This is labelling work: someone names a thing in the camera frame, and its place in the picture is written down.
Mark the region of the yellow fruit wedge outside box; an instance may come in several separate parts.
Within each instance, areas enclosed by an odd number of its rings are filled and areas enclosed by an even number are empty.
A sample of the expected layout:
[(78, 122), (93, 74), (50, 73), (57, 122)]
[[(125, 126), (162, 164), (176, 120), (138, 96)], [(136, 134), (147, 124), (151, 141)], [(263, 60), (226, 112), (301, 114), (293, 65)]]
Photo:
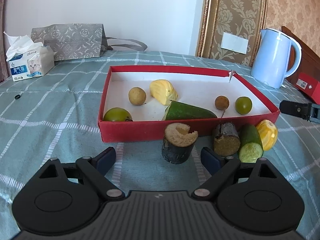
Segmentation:
[(278, 138), (278, 129), (270, 120), (263, 120), (256, 126), (263, 145), (263, 150), (270, 150)]

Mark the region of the red box at right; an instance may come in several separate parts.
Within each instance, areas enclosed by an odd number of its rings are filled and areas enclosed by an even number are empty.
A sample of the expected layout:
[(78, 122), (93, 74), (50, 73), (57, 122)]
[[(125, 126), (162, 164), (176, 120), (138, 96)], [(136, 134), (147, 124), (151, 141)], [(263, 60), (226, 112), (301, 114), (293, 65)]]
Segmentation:
[(320, 83), (315, 78), (301, 72), (295, 87), (306, 94), (314, 103), (320, 104)]

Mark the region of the pink patterned curtain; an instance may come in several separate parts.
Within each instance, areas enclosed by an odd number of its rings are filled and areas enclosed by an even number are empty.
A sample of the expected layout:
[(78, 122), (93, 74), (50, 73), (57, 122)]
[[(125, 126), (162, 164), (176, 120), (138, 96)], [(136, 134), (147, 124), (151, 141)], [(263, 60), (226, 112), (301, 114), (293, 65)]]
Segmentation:
[(1, 7), (0, 7), (0, 13), (1, 13), (1, 18), (0, 18), (0, 24), (1, 24), (1, 83), (3, 83), (8, 77), (9, 77), (9, 71), (6, 63), (6, 58), (5, 58), (5, 38), (4, 38), (4, 27), (5, 27), (5, 10), (7, 6), (7, 0), (0, 0)]

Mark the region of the green tomato at box corner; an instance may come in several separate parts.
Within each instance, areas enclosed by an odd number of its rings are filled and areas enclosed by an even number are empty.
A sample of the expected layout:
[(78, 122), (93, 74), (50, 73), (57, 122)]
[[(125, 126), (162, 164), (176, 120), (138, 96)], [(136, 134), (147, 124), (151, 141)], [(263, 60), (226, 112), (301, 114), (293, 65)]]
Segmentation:
[(131, 114), (120, 107), (114, 107), (109, 109), (104, 117), (103, 117), (104, 121), (133, 121)]

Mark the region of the brown longan with stem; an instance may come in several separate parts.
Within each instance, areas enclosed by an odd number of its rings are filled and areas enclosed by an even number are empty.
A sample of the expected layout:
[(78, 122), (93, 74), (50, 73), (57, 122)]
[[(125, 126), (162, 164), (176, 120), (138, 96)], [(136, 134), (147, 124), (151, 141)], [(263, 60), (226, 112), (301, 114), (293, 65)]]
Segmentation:
[(220, 95), (215, 99), (214, 105), (217, 110), (222, 112), (221, 118), (223, 118), (225, 111), (229, 107), (229, 99), (226, 96)]

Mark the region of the light green cucumber piece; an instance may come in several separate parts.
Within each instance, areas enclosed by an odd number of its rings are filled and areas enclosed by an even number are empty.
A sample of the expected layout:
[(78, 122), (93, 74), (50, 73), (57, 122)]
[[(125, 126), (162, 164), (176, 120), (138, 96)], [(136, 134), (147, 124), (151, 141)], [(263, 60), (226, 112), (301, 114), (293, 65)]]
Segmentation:
[(246, 124), (240, 131), (239, 159), (242, 163), (255, 163), (263, 156), (264, 150), (260, 135), (255, 126)]

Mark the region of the white wall switch plate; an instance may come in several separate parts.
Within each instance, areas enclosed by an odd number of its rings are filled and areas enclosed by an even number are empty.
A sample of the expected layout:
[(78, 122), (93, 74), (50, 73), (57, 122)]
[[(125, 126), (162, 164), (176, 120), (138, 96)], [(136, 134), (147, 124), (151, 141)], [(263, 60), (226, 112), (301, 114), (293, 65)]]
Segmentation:
[(224, 32), (222, 35), (220, 47), (222, 49), (227, 49), (236, 53), (246, 54), (248, 39)]

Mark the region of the grey patterned paper bag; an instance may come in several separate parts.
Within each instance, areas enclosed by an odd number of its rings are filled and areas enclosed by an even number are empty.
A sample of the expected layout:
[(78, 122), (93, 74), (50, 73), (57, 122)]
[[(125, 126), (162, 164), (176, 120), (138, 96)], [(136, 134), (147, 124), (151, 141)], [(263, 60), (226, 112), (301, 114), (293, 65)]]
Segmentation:
[(103, 24), (52, 24), (33, 28), (31, 39), (50, 46), (55, 61), (100, 57), (115, 48), (146, 51), (148, 46), (134, 39), (108, 37)]

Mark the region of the hollowed dark sugarcane piece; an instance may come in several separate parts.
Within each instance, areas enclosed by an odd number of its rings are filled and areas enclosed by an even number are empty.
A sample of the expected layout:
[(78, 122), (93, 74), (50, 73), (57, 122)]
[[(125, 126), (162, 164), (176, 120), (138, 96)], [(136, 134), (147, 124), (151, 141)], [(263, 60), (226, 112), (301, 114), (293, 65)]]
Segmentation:
[(183, 123), (169, 124), (164, 130), (162, 157), (169, 163), (182, 164), (188, 160), (198, 139), (198, 131), (190, 131)]

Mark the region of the dark green cucumber piece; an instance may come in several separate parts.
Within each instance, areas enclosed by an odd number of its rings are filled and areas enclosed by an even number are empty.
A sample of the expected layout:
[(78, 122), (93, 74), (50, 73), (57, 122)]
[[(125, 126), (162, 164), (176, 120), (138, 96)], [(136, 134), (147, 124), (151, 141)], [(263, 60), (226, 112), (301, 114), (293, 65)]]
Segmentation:
[(214, 118), (217, 118), (217, 116), (210, 110), (172, 100), (170, 105), (165, 109), (162, 120), (169, 121)]

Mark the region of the wooden chair back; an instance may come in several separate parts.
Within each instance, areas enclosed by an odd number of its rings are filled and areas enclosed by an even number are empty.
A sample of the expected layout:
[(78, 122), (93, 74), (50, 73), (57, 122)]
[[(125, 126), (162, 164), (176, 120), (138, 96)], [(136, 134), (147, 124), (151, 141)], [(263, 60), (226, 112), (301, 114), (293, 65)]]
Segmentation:
[(295, 85), (300, 73), (305, 73), (319, 81), (319, 56), (286, 26), (282, 26), (281, 31), (294, 38), (302, 48), (302, 59), (299, 68), (293, 75), (286, 78), (287, 81)]

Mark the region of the light blue electric kettle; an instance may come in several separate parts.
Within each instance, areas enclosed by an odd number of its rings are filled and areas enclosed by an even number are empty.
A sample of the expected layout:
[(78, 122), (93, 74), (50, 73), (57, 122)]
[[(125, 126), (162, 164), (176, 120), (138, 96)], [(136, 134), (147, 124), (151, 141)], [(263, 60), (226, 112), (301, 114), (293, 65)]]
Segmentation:
[(285, 78), (297, 71), (302, 59), (302, 48), (294, 38), (276, 29), (261, 29), (260, 33), (261, 43), (251, 76), (278, 89)]

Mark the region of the gold picture frame moulding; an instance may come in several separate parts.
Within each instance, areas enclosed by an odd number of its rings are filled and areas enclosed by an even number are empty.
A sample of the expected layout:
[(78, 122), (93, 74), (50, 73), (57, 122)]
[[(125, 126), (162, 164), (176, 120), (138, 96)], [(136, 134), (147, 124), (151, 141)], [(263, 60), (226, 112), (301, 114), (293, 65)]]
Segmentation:
[(203, 0), (196, 56), (211, 58), (219, 0)]

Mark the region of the red shallow cardboard box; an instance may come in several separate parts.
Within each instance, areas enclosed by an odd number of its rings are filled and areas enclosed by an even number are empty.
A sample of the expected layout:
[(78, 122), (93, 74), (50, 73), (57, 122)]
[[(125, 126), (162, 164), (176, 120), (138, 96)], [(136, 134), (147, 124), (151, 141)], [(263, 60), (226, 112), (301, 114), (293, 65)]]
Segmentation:
[[(142, 106), (129, 102), (128, 93), (133, 87), (149, 92), (151, 81), (169, 80), (178, 91), (183, 103), (208, 109), (218, 116), (216, 119), (185, 120), (184, 123), (200, 136), (211, 135), (220, 123), (232, 122), (236, 127), (244, 124), (256, 125), (264, 119), (275, 122), (279, 109), (263, 93), (239, 74), (229, 70), (186, 66), (111, 66), (101, 96), (98, 126), (103, 142), (133, 142), (161, 140), (164, 129), (170, 123), (163, 121), (165, 106), (154, 98), (147, 98)], [(220, 96), (229, 99), (229, 107), (222, 112), (215, 108), (215, 99)], [(247, 96), (252, 101), (252, 110), (241, 115), (235, 109), (235, 101)], [(133, 121), (104, 121), (105, 113), (114, 107), (127, 110)]]

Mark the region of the tissue pack with cat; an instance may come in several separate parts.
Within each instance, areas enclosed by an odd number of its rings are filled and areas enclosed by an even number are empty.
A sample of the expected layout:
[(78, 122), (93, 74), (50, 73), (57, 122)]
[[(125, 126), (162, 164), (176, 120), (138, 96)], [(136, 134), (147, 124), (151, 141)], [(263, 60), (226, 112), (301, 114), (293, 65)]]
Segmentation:
[(34, 42), (30, 36), (9, 36), (6, 52), (14, 82), (46, 75), (54, 66), (54, 52), (42, 42)]

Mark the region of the green tomato in box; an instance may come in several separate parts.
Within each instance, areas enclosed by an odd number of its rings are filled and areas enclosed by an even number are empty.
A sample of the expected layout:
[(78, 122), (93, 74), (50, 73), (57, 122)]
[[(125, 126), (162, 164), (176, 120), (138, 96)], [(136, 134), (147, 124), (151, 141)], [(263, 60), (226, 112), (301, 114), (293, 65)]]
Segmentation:
[(246, 115), (252, 110), (252, 101), (247, 96), (241, 96), (235, 101), (235, 109), (241, 115)]

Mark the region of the green checked table cloth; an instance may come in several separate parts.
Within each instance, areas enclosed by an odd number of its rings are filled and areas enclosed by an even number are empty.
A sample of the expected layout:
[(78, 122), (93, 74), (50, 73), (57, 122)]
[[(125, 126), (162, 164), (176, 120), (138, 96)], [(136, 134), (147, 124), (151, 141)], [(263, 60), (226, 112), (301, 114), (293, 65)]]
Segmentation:
[[(255, 81), (241, 64), (157, 51), (109, 51), (98, 59), (60, 61), (43, 77), (6, 79), (1, 83), (1, 239), (18, 233), (12, 201), (49, 158), (72, 163), (107, 148), (98, 128), (106, 75), (110, 66), (134, 64), (234, 70), (275, 105), (304, 100), (288, 82), (272, 89)], [(298, 232), (306, 239), (319, 239), (319, 125), (280, 115), (276, 127), (278, 140), (265, 157), (304, 200)], [(210, 145), (209, 137), (200, 137), (191, 157), (172, 165), (162, 158), (160, 141), (116, 143), (117, 161), (107, 178), (124, 192), (191, 191), (209, 178), (200, 150)]]

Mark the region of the yellow fruit wedge in box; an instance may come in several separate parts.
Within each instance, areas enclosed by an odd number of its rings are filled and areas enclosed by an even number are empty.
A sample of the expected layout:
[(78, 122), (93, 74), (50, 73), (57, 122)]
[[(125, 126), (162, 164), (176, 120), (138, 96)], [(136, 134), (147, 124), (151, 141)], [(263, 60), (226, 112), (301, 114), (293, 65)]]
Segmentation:
[(178, 99), (178, 93), (168, 80), (155, 80), (150, 83), (150, 94), (163, 105), (169, 105)]

